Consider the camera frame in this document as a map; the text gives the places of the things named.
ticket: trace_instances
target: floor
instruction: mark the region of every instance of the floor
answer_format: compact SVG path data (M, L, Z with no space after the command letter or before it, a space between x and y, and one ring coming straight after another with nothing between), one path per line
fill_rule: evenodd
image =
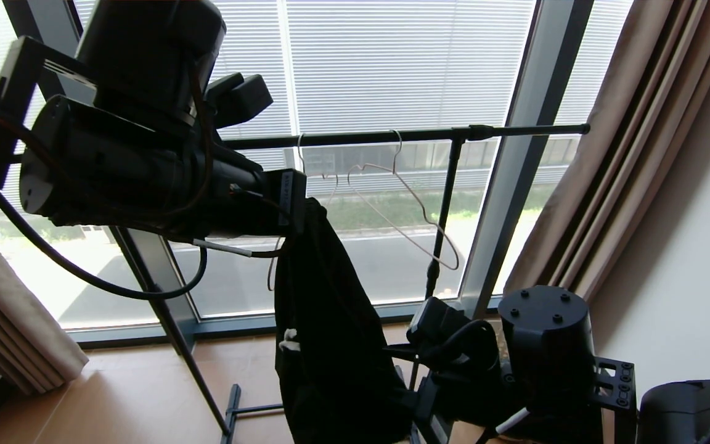
M406 325L386 326L388 343L405 342ZM274 338L198 343L194 355L219 404L233 383L240 406L280 403L273 370ZM39 397L17 397L0 411L0 444L209 444L221 432L187 368L169 345L90 351L76 381ZM410 365L399 361L405 375ZM457 424L451 444L471 444L478 427ZM282 414L239 419L237 444L290 444Z

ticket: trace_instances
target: curtain fold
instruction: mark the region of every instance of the curtain fold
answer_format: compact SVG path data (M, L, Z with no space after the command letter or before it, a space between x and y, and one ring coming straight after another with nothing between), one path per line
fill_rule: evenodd
M710 87L710 2L634 2L577 155L505 285L595 293Z
M24 393L75 379L88 362L0 253L0 372Z

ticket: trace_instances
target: black fabric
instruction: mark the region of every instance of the black fabric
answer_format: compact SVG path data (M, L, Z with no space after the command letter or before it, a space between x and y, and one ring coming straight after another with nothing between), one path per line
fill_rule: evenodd
M304 233L275 274L275 368L296 444L389 444L409 434L411 413L389 401L405 385L382 352L380 317L315 199ZM278 347L296 329L300 351Z

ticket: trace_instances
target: wall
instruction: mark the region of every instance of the wall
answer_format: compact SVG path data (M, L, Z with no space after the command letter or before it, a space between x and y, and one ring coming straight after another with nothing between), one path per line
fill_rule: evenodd
M710 379L710 92L639 229L592 306L600 356L651 387Z

